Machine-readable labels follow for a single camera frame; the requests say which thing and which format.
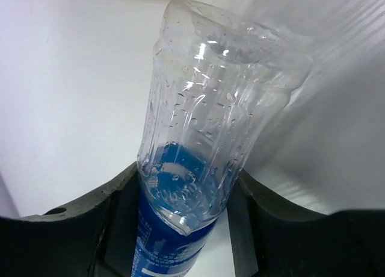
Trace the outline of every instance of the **screw hole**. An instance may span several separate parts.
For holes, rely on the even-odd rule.
[[[67,211],[66,208],[54,208],[52,210],[49,210],[47,213],[45,213],[45,215],[56,215],[56,214],[64,213],[65,211]]]

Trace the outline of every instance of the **white table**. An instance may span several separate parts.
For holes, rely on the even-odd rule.
[[[0,172],[21,216],[136,160],[168,1],[0,0]],[[234,275],[223,215],[189,276]]]

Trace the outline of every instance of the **blue label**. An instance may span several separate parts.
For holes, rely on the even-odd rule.
[[[188,236],[165,224],[140,193],[138,237],[132,277],[184,277],[194,265],[215,222]]]

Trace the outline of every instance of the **water bottle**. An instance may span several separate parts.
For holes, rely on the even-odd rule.
[[[311,70],[293,43],[210,5],[169,3],[137,160],[133,277],[193,266],[262,128]]]

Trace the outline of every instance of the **transparent plastic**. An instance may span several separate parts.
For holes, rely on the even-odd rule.
[[[154,212],[180,234],[225,209],[260,131],[307,78],[312,61],[292,43],[210,5],[167,6],[138,170]]]

